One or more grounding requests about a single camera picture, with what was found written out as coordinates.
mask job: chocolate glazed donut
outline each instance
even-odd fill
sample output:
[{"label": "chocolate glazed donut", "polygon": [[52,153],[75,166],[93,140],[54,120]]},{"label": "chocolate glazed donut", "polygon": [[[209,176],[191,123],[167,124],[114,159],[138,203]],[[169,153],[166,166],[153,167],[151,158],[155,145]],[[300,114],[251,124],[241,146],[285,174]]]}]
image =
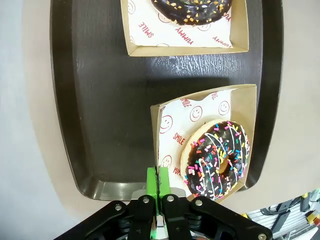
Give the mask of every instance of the chocolate glazed donut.
[{"label": "chocolate glazed donut", "polygon": [[186,153],[181,156],[187,164],[181,163],[181,174],[192,194],[215,200],[227,195],[244,176],[250,147],[241,125],[213,122],[202,126],[202,132],[196,132],[187,142],[189,147],[186,145]]},{"label": "chocolate glazed donut", "polygon": [[205,25],[221,19],[232,0],[151,0],[166,18],[179,25]]}]

